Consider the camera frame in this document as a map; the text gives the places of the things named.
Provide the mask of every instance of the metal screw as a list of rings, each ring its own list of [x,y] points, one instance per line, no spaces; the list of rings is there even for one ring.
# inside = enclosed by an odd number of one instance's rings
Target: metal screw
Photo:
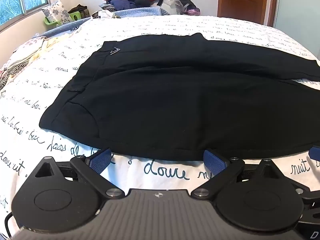
[[[297,188],[297,189],[296,189],[296,192],[300,195],[300,194],[303,193],[303,189],[302,189],[302,188]]]
[[[206,197],[209,195],[209,191],[205,188],[197,188],[193,191],[193,195],[196,195],[197,197]]]
[[[119,197],[122,194],[122,190],[119,188],[111,188],[106,191],[109,197]]]

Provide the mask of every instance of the bed sheet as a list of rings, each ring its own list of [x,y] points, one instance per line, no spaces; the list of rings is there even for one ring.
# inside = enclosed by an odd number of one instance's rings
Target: bed sheet
[[[11,211],[15,193],[43,157],[49,155],[58,162],[69,161],[76,155],[90,156],[98,150],[42,130],[38,125],[45,109],[76,74],[81,63],[104,41],[121,41],[147,34],[194,33],[202,33],[208,40],[264,46],[317,60],[283,32],[236,19],[171,15],[88,20],[72,37],[55,44],[51,51],[34,61],[14,82],[0,91],[1,233],[6,234],[3,221]],[[298,82],[320,89],[319,82]],[[308,127],[297,123],[296,128]],[[132,157],[130,152],[127,154],[113,154],[112,163],[101,174],[125,193],[130,188],[187,189],[191,192],[212,177],[202,162],[158,161]],[[309,186],[311,190],[320,190],[320,162],[310,160],[307,152],[273,161],[289,178]],[[259,160],[246,160],[246,163],[259,163]],[[12,233],[19,229],[14,219],[10,220],[9,228]]]

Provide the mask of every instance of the black cable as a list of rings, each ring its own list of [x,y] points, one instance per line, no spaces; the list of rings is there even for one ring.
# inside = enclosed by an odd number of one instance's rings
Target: black cable
[[[12,212],[10,212],[4,219],[4,226],[5,226],[5,230],[7,230],[7,234],[9,236],[9,238],[11,237],[10,231],[9,231],[9,227],[8,227],[8,222],[9,219],[12,217]]]

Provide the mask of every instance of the window frame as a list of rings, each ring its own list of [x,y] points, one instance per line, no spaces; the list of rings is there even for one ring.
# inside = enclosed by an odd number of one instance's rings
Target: window frame
[[[41,11],[41,8],[43,6],[49,4],[50,0],[45,0],[45,3],[40,4],[40,5],[36,6],[36,7],[33,7],[31,9],[29,9],[29,10],[26,10],[24,0],[19,0],[19,2],[20,2],[20,7],[21,7],[22,14],[19,14],[16,17],[10,19],[9,21],[6,21],[4,24],[0,25],[0,33],[3,32],[4,30],[6,30],[7,28],[11,27],[15,23],[17,23],[17,22],[29,17],[30,15],[33,15],[33,14]]]

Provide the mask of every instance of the door frame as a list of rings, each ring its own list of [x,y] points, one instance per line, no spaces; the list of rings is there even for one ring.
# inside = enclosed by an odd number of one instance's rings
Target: door frame
[[[217,11],[217,16],[221,16],[221,10],[222,10],[222,0],[218,0],[218,11]],[[276,14],[276,5],[277,5],[277,0],[271,0],[270,2],[270,10],[269,10],[269,17],[268,17],[268,26],[273,27],[274,19],[275,19],[275,14]],[[263,1],[262,9],[264,13],[262,13],[260,24],[264,23],[264,18],[266,14],[266,7],[267,7],[267,0]]]

